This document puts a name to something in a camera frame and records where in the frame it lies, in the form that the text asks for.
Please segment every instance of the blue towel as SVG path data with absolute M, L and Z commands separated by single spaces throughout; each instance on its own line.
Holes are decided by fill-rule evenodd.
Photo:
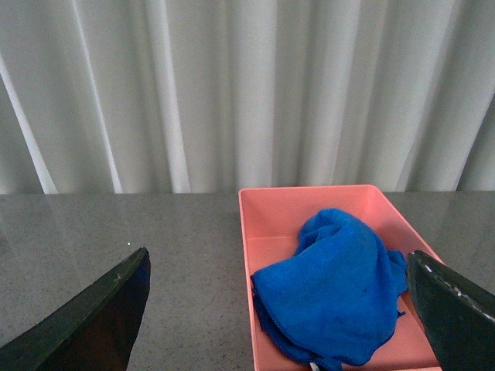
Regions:
M 329 371 L 361 366 L 394 334 L 405 271 L 370 227 L 324 209 L 300 230 L 293 257 L 251 276 L 254 306 L 289 358 Z

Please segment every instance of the white curtain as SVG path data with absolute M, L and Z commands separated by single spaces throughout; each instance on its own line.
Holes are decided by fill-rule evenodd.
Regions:
M 494 1 L 0 0 L 0 193 L 495 189 Z

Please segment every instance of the speckled countertop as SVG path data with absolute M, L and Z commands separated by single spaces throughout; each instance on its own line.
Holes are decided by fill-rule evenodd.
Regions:
M 495 192 L 387 197 L 495 292 Z M 253 369 L 237 195 L 0 196 L 0 345 L 140 246 L 152 286 L 128 369 Z

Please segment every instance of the gray countertop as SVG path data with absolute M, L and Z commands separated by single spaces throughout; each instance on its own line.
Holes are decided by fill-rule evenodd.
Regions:
M 495 192 L 387 197 L 495 292 Z M 0 345 L 140 246 L 152 285 L 128 369 L 253 369 L 237 195 L 0 196 Z

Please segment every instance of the plastic tray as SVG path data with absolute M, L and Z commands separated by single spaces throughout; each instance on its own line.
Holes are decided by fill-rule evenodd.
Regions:
M 291 257 L 302 224 L 321 209 L 337 207 L 353 214 L 370 226 L 388 249 L 399 250 L 404 255 L 423 250 L 440 260 L 384 194 L 372 185 L 242 189 L 239 203 L 256 371 L 310 369 L 285 357 L 261 330 L 253 308 L 251 275 Z M 398 319 L 391 340 L 380 347 L 366 365 L 344 365 L 344 369 L 441 371 L 408 292 L 399 298 L 399 309 L 406 311 L 406 315 Z

